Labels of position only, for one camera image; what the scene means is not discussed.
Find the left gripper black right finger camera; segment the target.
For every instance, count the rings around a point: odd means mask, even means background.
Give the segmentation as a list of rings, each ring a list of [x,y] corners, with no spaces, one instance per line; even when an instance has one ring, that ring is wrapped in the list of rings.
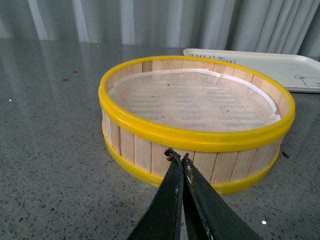
[[[208,183],[186,153],[183,208],[190,240],[260,240]]]

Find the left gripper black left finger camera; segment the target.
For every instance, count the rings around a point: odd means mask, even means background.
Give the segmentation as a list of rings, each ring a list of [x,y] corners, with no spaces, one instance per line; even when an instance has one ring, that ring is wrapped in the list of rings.
[[[149,208],[129,235],[129,240],[179,240],[181,234],[184,173],[181,156],[164,152],[170,167]]]

